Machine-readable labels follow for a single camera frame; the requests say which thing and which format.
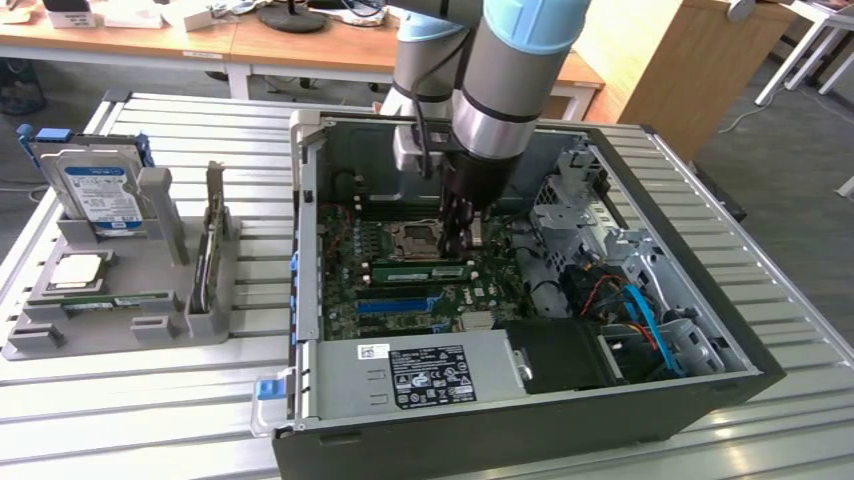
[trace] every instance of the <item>wooden cabinet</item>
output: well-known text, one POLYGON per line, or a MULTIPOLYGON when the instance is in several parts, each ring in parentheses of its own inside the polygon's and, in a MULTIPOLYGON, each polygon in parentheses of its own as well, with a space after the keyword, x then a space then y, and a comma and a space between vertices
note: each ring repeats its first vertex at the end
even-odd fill
POLYGON ((727 7, 724 0, 592 0, 574 46, 606 84, 584 120, 650 125, 684 161, 795 18, 760 3, 732 23, 727 7))

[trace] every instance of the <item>blue hard drive label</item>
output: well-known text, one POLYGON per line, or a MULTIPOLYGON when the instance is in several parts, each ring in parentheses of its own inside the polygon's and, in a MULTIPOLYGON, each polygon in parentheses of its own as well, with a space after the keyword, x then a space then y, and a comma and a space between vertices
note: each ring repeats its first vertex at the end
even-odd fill
POLYGON ((123 168, 65 167, 65 176, 71 194, 96 226, 121 230, 143 224, 123 168))
POLYGON ((392 350, 388 363, 403 410, 478 400, 462 345, 392 350))

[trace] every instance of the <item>green circuit board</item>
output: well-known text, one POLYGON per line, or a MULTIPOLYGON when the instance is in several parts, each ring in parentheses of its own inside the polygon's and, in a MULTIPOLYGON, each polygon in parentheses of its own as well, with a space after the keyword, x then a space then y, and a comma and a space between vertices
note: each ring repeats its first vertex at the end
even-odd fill
POLYGON ((484 222, 488 245, 448 261, 432 251, 432 220, 376 220, 359 213, 335 205, 319 215, 325 340, 463 331, 471 312, 488 312, 476 316, 482 329, 490 328, 483 318, 524 316, 523 280, 502 223, 507 217, 484 222))

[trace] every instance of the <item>motherboard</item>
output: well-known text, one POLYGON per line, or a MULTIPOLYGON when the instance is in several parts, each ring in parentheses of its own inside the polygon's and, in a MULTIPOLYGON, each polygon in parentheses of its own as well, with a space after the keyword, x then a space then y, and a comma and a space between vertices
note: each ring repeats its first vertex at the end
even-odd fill
POLYGON ((514 260, 508 215, 475 229, 466 258, 446 259, 435 209, 324 204, 324 340, 488 330, 531 306, 514 260))

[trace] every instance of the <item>wooden desk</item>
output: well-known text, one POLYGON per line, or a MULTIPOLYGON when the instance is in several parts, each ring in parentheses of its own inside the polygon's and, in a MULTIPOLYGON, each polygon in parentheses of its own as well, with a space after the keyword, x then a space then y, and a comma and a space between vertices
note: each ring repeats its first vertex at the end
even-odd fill
MULTIPOLYGON (((245 78, 253 73, 391 83, 395 36, 396 29, 390 26, 358 28, 338 22, 329 22, 317 33, 297 35, 269 29, 253 15, 243 17, 231 46, 232 96, 237 92, 235 98, 248 98, 245 78)), ((559 99, 550 106, 550 116, 580 120, 603 86, 596 72, 571 53, 552 90, 559 99)))
POLYGON ((219 24, 191 33, 168 27, 55 29, 39 5, 29 23, 0 25, 0 56, 224 72, 236 27, 219 24))
POLYGON ((690 161, 795 18, 756 4, 732 23, 723 0, 594 0, 575 43, 607 85, 586 120, 652 126, 690 161))

